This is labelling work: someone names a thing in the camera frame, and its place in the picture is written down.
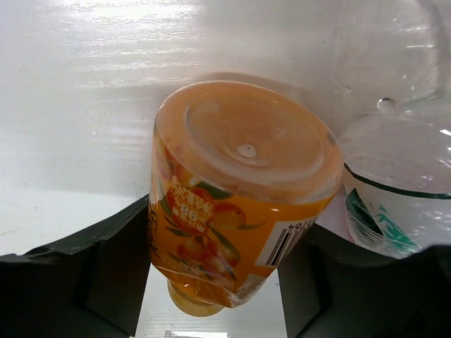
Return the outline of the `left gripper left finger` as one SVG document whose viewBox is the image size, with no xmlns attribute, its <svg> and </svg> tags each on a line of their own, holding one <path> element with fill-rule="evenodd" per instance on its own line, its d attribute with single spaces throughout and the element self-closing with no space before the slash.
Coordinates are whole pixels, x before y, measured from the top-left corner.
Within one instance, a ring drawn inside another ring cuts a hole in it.
<svg viewBox="0 0 451 338">
<path fill-rule="evenodd" d="M 23 255 L 1 257 L 2 337 L 132 337 L 151 261 L 147 197 Z"/>
</svg>

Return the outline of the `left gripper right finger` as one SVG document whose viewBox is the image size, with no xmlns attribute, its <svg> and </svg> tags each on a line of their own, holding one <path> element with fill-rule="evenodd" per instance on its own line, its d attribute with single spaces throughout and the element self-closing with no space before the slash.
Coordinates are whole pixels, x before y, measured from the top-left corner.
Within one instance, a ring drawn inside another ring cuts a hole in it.
<svg viewBox="0 0 451 338">
<path fill-rule="evenodd" d="M 289 337 L 449 337 L 450 247 L 400 260 L 313 226 L 278 267 Z"/>
</svg>

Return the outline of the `orange juice bottle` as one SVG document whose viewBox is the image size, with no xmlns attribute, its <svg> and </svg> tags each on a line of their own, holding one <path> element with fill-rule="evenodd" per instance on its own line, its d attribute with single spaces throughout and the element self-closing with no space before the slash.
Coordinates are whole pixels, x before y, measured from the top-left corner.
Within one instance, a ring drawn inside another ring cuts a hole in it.
<svg viewBox="0 0 451 338">
<path fill-rule="evenodd" d="M 337 139 L 278 92 L 227 80 L 170 94 L 154 121 L 147 241 L 173 303 L 249 301 L 337 194 Z"/>
</svg>

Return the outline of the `red label water bottle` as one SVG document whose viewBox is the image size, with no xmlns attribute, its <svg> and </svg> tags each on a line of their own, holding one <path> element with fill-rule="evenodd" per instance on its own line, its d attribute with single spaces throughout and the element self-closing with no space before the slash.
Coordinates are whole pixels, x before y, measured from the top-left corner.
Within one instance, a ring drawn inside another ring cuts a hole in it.
<svg viewBox="0 0 451 338">
<path fill-rule="evenodd" d="M 391 258 L 450 243 L 450 98 L 384 98 L 339 138 L 354 242 Z"/>
</svg>

